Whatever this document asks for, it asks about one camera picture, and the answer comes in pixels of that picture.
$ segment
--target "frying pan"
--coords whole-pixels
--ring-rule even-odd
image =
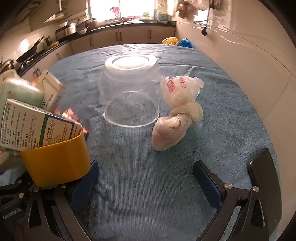
[[[44,36],[37,40],[37,42],[33,45],[32,48],[30,48],[27,52],[25,52],[22,56],[20,56],[17,59],[17,62],[22,63],[24,62],[27,58],[31,57],[37,50],[37,45],[42,41],[42,39],[44,38]]]

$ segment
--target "smartphone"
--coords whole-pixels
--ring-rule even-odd
[[[266,209],[269,236],[281,219],[281,189],[276,168],[268,148],[248,163],[252,184],[259,187]]]

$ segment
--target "cardboard box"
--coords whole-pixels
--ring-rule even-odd
[[[44,89],[41,108],[54,113],[54,110],[65,95],[66,88],[47,69],[43,71],[36,86],[37,88]]]
[[[2,150],[30,150],[72,139],[80,134],[80,130],[78,122],[8,99],[2,119],[0,146]]]

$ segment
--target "yellow cup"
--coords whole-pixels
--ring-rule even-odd
[[[31,178],[39,187],[77,180],[90,169],[83,132],[68,141],[22,151],[21,155]]]

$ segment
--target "black countertop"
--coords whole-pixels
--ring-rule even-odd
[[[168,21],[167,23],[158,23],[158,22],[153,22],[152,20],[144,20],[143,23],[119,23],[119,24],[109,24],[106,26],[99,27],[97,29],[91,30],[89,32],[86,32],[85,34],[79,35],[78,33],[73,33],[70,34],[62,39],[59,40],[59,44],[56,45],[55,47],[51,48],[50,50],[43,50],[40,53],[37,53],[35,56],[35,59],[28,65],[26,65],[22,69],[18,69],[17,73],[19,76],[23,76],[30,68],[32,68],[37,62],[39,62],[41,59],[43,59],[45,56],[50,54],[52,51],[55,49],[58,49],[62,45],[69,43],[72,40],[79,39],[81,37],[99,33],[105,30],[111,30],[111,29],[117,29],[117,28],[126,28],[126,27],[137,27],[137,26],[164,26],[164,27],[176,27],[176,22],[175,21]]]

